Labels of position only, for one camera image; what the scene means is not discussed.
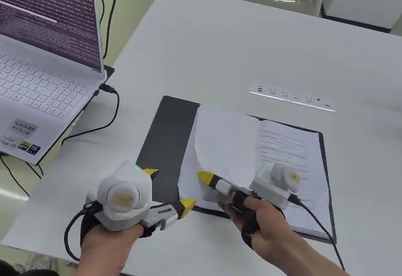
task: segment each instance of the paper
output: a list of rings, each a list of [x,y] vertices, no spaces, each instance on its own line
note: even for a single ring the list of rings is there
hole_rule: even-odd
[[[220,207],[214,202],[207,202],[204,200],[206,188],[203,183],[198,179],[197,172],[199,171],[199,164],[197,161],[197,155],[195,154],[195,128],[197,124],[197,118],[195,118],[193,128],[188,139],[186,152],[184,154],[182,169],[180,170],[180,176],[178,179],[178,193],[181,198],[196,199],[196,206],[222,211]]]
[[[201,105],[180,171],[180,197],[195,198],[204,209],[220,210],[214,203],[216,192],[198,179],[201,170],[248,187],[256,173],[258,129],[256,118]]]
[[[301,176],[299,198],[316,215],[326,229],[331,229],[329,192],[323,168],[319,135],[284,126],[272,121],[261,121],[259,131],[258,167],[264,162],[282,163],[296,169]],[[303,209],[290,205],[286,220],[298,231],[324,232]]]
[[[256,118],[201,105],[195,129],[201,170],[248,187],[256,173],[258,131]]]
[[[241,187],[249,187],[264,162],[293,167],[301,176],[299,198],[331,230],[329,190],[323,167],[319,134],[239,113],[200,106],[195,118],[178,181],[180,197],[195,198],[197,206],[220,211],[206,197],[210,189],[197,172],[213,172]],[[303,209],[289,205],[286,220],[293,229],[326,238]]]

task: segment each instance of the black folder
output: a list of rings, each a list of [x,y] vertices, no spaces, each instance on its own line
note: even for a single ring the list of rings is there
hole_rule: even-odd
[[[159,172],[153,177],[152,194],[156,202],[175,202],[179,200],[178,178],[182,168],[184,153],[187,148],[188,139],[193,128],[195,116],[199,103],[164,96],[160,102],[155,118],[146,136],[144,145],[137,159],[137,165],[141,168],[156,168]],[[334,214],[332,210],[331,190],[329,187],[329,177],[327,159],[325,157],[324,138],[322,133],[308,130],[293,125],[284,124],[298,130],[309,131],[319,134],[322,161],[329,188],[329,210],[332,225],[332,235],[336,243]],[[226,214],[195,207],[194,210],[221,216],[226,218]],[[320,240],[314,236],[304,235],[314,240]]]

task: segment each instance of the wall socket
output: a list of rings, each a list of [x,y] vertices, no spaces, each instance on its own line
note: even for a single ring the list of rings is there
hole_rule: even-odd
[[[262,84],[260,82],[253,82],[250,85],[249,93],[271,99],[304,105],[311,108],[323,109],[324,111],[336,112],[331,101],[307,92],[295,92],[280,87]]]

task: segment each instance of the white laptop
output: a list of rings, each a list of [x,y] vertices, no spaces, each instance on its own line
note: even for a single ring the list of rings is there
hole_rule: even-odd
[[[0,153],[37,164],[105,82],[94,0],[0,0]]]

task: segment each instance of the laptop screen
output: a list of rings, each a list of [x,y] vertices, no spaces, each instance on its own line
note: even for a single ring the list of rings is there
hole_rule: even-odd
[[[0,0],[0,34],[101,70],[94,0]]]

